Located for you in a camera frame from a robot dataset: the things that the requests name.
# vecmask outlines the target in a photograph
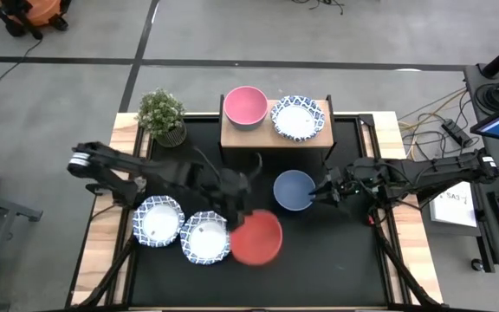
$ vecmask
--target wooden shelf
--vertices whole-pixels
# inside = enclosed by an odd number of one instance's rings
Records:
[[[223,147],[324,147],[330,148],[334,144],[333,128],[331,124],[331,111],[328,101],[315,100],[317,105],[325,113],[325,126],[311,140],[295,142],[282,137],[275,131],[273,121],[270,119],[270,113],[267,113],[265,120],[256,130],[242,131],[238,130],[230,123],[224,111],[222,114],[221,125],[221,146]],[[271,108],[278,103],[278,100],[269,101],[269,112]]]

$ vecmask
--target potted plant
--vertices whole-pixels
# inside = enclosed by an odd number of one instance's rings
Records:
[[[164,89],[144,94],[136,120],[161,146],[179,146],[186,139],[184,106]]]

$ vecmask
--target power strip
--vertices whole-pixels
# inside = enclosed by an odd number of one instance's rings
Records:
[[[473,139],[467,135],[454,120],[446,120],[446,122],[442,124],[442,128],[459,146],[467,147],[473,141]]]

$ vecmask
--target red bowl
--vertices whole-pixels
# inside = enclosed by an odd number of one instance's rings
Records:
[[[226,95],[223,109],[236,128],[253,130],[265,119],[269,105],[260,89],[245,86],[235,88]]]
[[[230,234],[230,250],[234,258],[248,265],[272,261],[282,245],[282,227],[270,211],[256,210],[246,216],[243,225]]]

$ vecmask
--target orange vacuum cleaner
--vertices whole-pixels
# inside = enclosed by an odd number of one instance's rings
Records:
[[[71,0],[0,0],[0,18],[11,36],[24,36],[29,31],[41,40],[40,26],[50,25],[57,30],[67,30],[63,18]]]

